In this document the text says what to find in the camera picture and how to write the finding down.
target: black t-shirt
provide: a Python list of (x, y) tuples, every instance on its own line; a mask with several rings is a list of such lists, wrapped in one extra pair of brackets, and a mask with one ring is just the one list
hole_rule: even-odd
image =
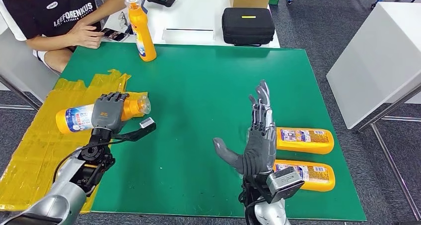
[[(95, 0), (3, 0), (26, 39), (68, 33), (76, 22), (96, 10)], [(94, 24), (100, 30), (99, 22)]]

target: gray robotic hand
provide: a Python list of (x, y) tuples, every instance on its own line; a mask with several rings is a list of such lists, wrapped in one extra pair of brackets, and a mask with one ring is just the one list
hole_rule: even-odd
[(272, 171), (276, 157), (276, 127), (268, 85), (264, 80), (256, 87), (257, 100), (250, 95), (252, 122), (247, 145), (243, 154), (237, 154), (226, 147), (221, 138), (214, 138), (216, 153), (238, 173), (249, 176)]

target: robotic arm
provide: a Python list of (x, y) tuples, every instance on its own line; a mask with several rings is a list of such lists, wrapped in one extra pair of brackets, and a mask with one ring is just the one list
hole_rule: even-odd
[(228, 149), (221, 138), (214, 138), (215, 151), (243, 175), (243, 191), (238, 200), (245, 206), (246, 222), (254, 225), (290, 225), (284, 199), (304, 184), (292, 167), (274, 172), (276, 127), (272, 119), (269, 88), (264, 80), (256, 87), (257, 100), (250, 95), (252, 122), (244, 154)]
[[(115, 158), (108, 145), (137, 141), (156, 129), (152, 118), (140, 123), (140, 129), (118, 135), (124, 100), (129, 95), (119, 92), (103, 94), (95, 102), (89, 143), (66, 156), (54, 172), (48, 194), (19, 215), (1, 225), (71, 225), (74, 224), (86, 198), (99, 184), (104, 173), (114, 165)], [(62, 168), (60, 165), (68, 159)]]

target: black cable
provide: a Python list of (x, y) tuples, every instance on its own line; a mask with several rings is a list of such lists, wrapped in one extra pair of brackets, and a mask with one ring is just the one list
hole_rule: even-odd
[(256, 204), (264, 202), (264, 201), (266, 201), (266, 200), (265, 199), (258, 199), (258, 200), (254, 201), (254, 202), (252, 202), (252, 203), (250, 203), (249, 205), (246, 206), (246, 211), (244, 213), (245, 213), (245, 216), (246, 216), (247, 225), (250, 225), (250, 221), (249, 221), (249, 210), (250, 210), (250, 208), (252, 208)]
[(79, 148), (75, 151), (73, 151), (72, 153), (68, 154), (66, 157), (64, 157), (62, 159), (62, 161), (60, 161), (60, 163), (57, 165), (56, 170), (54, 170), (54, 176), (53, 176), (53, 183), (56, 181), (56, 177), (57, 177), (57, 172), (59, 171), (60, 166), (63, 164), (63, 162), (68, 159), (70, 156), (74, 155), (75, 153), (84, 150), (84, 149), (88, 149), (88, 148), (92, 148), (92, 147), (98, 147), (98, 146), (107, 146), (107, 145), (113, 145), (113, 144), (118, 144), (121, 142), (125, 142), (126, 140), (120, 140), (120, 141), (116, 141), (116, 142), (105, 142), (105, 143), (99, 143), (99, 144), (93, 144), (93, 145), (85, 145), (82, 148)]

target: green cutting mat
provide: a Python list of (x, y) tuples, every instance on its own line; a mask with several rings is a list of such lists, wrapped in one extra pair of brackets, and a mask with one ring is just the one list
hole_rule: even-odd
[[(304, 50), (156, 45), (156, 51), (158, 58), (144, 63), (135, 44), (79, 47), (62, 74), (87, 85), (109, 69), (132, 75), (127, 90), (149, 92), (157, 124), (138, 142), (111, 147), (117, 161), (104, 175), (92, 211), (243, 217), (241, 176), (216, 155), (212, 138), (244, 150), (248, 95), (265, 79), (277, 126), (323, 128), (335, 137), (328, 155), (278, 151), (277, 158), (329, 164), (336, 175), (332, 191), (300, 190), (288, 199), (287, 216), (366, 220)], [(137, 130), (141, 120), (130, 120), (123, 132)]]

